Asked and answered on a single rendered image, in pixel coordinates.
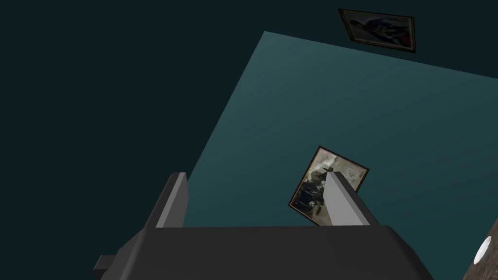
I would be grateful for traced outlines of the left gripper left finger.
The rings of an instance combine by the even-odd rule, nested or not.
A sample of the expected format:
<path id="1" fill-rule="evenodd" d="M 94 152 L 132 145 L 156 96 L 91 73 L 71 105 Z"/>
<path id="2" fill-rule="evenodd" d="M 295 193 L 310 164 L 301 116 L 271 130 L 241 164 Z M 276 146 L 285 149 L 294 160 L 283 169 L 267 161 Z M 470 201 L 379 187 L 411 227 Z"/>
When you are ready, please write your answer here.
<path id="1" fill-rule="evenodd" d="M 187 174 L 172 173 L 155 203 L 145 228 L 181 228 L 189 201 Z"/>

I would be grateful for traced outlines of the brown table with white plate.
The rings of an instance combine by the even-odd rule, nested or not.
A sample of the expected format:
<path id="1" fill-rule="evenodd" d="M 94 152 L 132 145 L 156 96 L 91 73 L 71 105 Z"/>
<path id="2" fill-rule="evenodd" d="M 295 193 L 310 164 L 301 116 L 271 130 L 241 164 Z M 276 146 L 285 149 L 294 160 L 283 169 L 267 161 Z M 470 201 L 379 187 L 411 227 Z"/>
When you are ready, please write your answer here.
<path id="1" fill-rule="evenodd" d="M 462 280 L 498 280 L 498 218 Z"/>

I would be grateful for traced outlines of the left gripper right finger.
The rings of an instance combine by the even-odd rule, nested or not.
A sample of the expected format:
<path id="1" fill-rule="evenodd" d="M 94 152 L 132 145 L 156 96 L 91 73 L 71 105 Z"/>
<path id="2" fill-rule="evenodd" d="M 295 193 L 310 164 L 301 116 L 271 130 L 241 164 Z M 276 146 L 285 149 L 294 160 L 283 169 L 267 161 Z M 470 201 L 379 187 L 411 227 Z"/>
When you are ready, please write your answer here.
<path id="1" fill-rule="evenodd" d="M 340 172 L 328 172 L 323 199 L 334 226 L 378 226 L 365 203 Z"/>

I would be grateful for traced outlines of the dark framed picture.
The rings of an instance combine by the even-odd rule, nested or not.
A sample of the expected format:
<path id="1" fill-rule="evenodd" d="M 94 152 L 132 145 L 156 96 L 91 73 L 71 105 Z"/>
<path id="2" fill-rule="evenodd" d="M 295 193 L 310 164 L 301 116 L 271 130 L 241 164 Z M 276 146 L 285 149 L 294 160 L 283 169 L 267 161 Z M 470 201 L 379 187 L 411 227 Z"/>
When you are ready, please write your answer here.
<path id="1" fill-rule="evenodd" d="M 416 53 L 414 17 L 338 9 L 352 42 Z"/>

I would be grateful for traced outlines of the sepia framed picture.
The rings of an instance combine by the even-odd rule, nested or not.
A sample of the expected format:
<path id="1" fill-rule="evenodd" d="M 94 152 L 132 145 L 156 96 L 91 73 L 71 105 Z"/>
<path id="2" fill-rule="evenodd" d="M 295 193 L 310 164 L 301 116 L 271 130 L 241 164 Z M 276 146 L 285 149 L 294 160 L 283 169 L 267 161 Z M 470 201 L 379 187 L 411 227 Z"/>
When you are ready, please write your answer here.
<path id="1" fill-rule="evenodd" d="M 289 206 L 318 226 L 332 222 L 323 199 L 328 172 L 341 173 L 355 192 L 358 192 L 370 169 L 319 146 L 300 180 Z"/>

